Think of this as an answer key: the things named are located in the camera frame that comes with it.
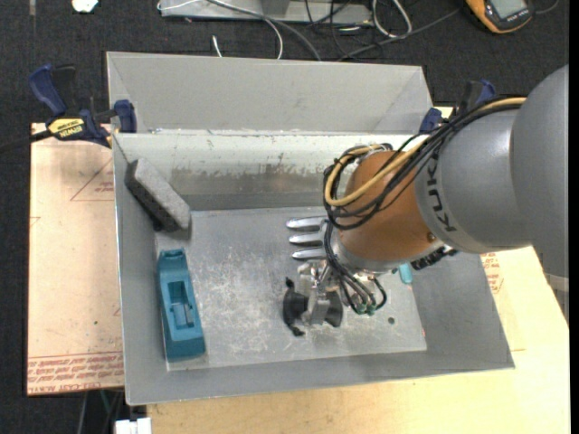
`black carpet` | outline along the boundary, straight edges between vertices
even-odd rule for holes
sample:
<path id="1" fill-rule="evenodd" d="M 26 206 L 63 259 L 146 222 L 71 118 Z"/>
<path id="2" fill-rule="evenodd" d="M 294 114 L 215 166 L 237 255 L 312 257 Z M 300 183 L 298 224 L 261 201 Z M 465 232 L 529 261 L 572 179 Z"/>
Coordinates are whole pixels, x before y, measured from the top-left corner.
<path id="1" fill-rule="evenodd" d="M 415 28 L 460 5 L 460 0 L 414 1 L 403 3 Z M 538 9 L 554 2 L 533 1 Z M 435 103 L 458 100 L 467 80 L 486 79 L 499 93 L 527 95 L 546 75 L 569 62 L 569 1 L 560 0 L 553 11 L 507 35 L 482 31 L 460 12 L 349 62 L 421 65 Z M 103 110 L 108 107 L 107 51 L 215 55 L 211 45 L 215 35 L 223 56 L 276 56 L 275 33 L 263 22 L 169 21 L 159 15 L 156 3 L 100 0 L 93 14 L 76 14 L 71 0 L 36 0 L 36 16 L 31 16 L 30 0 L 0 0 L 0 144 L 26 137 L 31 122 L 48 118 L 49 111 L 27 84 L 28 74 L 46 62 L 75 64 L 80 96 L 94 96 L 97 110 Z M 392 12 L 386 7 L 384 11 Z M 338 35 L 338 48 L 326 26 L 294 27 L 329 61 L 373 38 L 369 30 L 356 38 Z M 313 59 L 295 35 L 283 29 L 282 34 L 284 58 Z M 24 392 L 29 161 L 27 147 L 0 155 L 0 432 L 71 433 L 76 432 L 81 414 L 81 394 L 27 398 Z"/>

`gray metal tray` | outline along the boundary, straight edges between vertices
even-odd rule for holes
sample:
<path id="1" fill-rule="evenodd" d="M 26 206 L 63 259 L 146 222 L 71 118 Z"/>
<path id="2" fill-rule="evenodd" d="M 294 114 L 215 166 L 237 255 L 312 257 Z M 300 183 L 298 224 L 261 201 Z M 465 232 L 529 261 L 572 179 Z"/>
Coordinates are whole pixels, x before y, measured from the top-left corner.
<path id="1" fill-rule="evenodd" d="M 290 257 L 285 221 L 321 213 L 317 204 L 321 170 L 344 149 L 384 141 L 397 146 L 406 137 L 226 132 L 216 137 L 193 131 L 116 136 L 128 403 L 512 366 L 476 255 L 459 254 L 417 273 L 412 288 L 395 275 L 383 278 L 390 301 L 374 317 L 348 314 L 343 327 L 312 328 L 304 338 L 294 337 L 283 324 L 284 279 L 295 274 L 298 266 Z M 149 159 L 191 205 L 190 233 L 153 231 L 123 184 L 128 162 L 138 157 Z M 209 170 L 216 167 L 217 183 L 207 184 Z M 185 247 L 187 252 L 208 352 L 169 365 L 163 350 L 155 265 L 159 250 L 175 247 Z"/>

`power cord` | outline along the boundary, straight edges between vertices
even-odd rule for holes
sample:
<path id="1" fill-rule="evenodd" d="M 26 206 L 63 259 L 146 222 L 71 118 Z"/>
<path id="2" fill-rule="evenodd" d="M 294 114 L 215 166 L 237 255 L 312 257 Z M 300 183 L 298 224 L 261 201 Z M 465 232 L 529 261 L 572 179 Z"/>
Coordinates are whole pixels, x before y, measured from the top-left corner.
<path id="1" fill-rule="evenodd" d="M 247 14 L 253 17 L 256 17 L 258 19 L 261 19 L 262 21 L 266 21 L 266 22 L 270 22 L 271 24 L 276 24 L 279 27 L 282 27 L 292 33 L 294 33 L 295 35 L 297 35 L 299 37 L 299 39 L 306 45 L 306 47 L 308 47 L 308 49 L 310 50 L 310 52 L 314 55 L 314 58 L 316 58 L 317 61 L 322 61 L 321 56 L 318 53 L 318 50 L 316 50 L 316 47 L 314 47 L 314 45 L 312 45 L 312 43 L 309 41 L 309 39 L 302 34 L 301 32 L 299 32 L 298 30 L 294 29 L 293 27 L 291 27 L 288 24 L 283 23 L 282 21 L 275 19 L 275 18 L 271 18 L 269 16 L 266 16 L 265 14 L 261 14 L 258 12 L 254 12 L 252 10 L 248 10 L 245 8 L 240 8 L 238 6 L 234 6 L 234 5 L 229 5 L 225 2 L 222 2 L 220 0 L 205 0 L 206 2 L 209 2 L 211 4 L 220 6 L 222 8 L 227 8 L 229 10 L 233 10 L 237 13 L 241 13 L 241 14 Z"/>
<path id="2" fill-rule="evenodd" d="M 388 38 L 398 38 L 410 33 L 413 30 L 413 25 L 412 22 L 410 21 L 410 17 L 406 13 L 400 2 L 398 0 L 392 0 L 392 2 L 394 3 L 394 6 L 397 8 L 398 12 L 402 15 L 404 21 L 406 22 L 406 32 L 404 34 L 396 35 L 393 33 L 389 33 L 388 31 L 385 30 L 380 21 L 378 21 L 378 12 L 376 11 L 378 0 L 372 0 L 372 17 L 374 18 L 374 26 L 378 30 L 378 32 L 380 32 L 382 35 L 385 35 Z"/>

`blue clamp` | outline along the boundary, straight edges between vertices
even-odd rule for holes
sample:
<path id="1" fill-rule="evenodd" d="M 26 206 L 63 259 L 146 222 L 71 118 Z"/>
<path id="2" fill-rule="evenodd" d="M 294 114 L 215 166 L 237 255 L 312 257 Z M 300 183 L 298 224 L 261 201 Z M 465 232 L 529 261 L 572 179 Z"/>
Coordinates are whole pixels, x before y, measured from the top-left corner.
<path id="1" fill-rule="evenodd" d="M 185 251 L 162 250 L 157 261 L 166 359 L 169 362 L 205 353 L 205 340 Z"/>
<path id="2" fill-rule="evenodd" d="M 134 134 L 137 132 L 137 117 L 135 109 L 128 99 L 120 99 L 113 106 L 114 111 L 119 116 L 120 131 Z"/>
<path id="3" fill-rule="evenodd" d="M 28 84 L 34 96 L 48 106 L 52 115 L 57 118 L 66 112 L 68 106 L 54 86 L 51 73 L 52 65 L 44 64 L 28 76 Z"/>
<path id="4" fill-rule="evenodd" d="M 100 114 L 92 114 L 88 109 L 76 109 L 75 75 L 76 70 L 72 65 L 54 69 L 47 63 L 28 77 L 34 96 L 52 112 L 52 117 L 46 121 L 47 132 L 38 134 L 38 139 L 56 137 L 59 140 L 85 140 L 110 147 L 110 133 L 101 123 L 115 116 L 119 116 L 121 132 L 137 131 L 135 111 L 126 99 L 117 101 L 114 109 Z"/>
<path id="5" fill-rule="evenodd" d="M 442 123 L 442 111 L 437 108 L 430 108 L 420 125 L 420 134 L 430 134 Z"/>

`black object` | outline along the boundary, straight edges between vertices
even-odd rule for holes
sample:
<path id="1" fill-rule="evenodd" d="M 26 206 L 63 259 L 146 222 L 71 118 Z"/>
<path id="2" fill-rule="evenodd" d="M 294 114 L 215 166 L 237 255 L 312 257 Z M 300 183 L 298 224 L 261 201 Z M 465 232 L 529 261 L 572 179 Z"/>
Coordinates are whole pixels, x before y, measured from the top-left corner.
<path id="1" fill-rule="evenodd" d="M 297 293 L 293 281 L 286 278 L 288 290 L 283 297 L 283 323 L 285 323 L 295 336 L 303 336 L 305 333 L 296 326 L 296 321 L 308 310 L 308 298 Z"/>
<path id="2" fill-rule="evenodd" d="M 303 336 L 305 333 L 296 326 L 301 315 L 308 310 L 308 298 L 303 294 L 296 292 L 293 281 L 286 278 L 288 290 L 283 297 L 283 322 L 288 326 L 295 336 Z M 329 308 L 324 320 L 337 328 L 342 324 L 344 316 L 344 306 L 337 291 L 329 291 L 326 294 L 329 299 Z"/>
<path id="3" fill-rule="evenodd" d="M 454 256 L 456 253 L 458 253 L 457 250 L 447 250 L 446 247 L 442 246 L 441 248 L 438 248 L 435 252 L 431 252 L 429 255 L 424 256 L 421 259 L 410 262 L 410 265 L 412 265 L 413 269 L 415 270 L 422 270 L 425 269 L 426 267 L 431 266 L 432 264 L 435 264 L 443 257 Z"/>

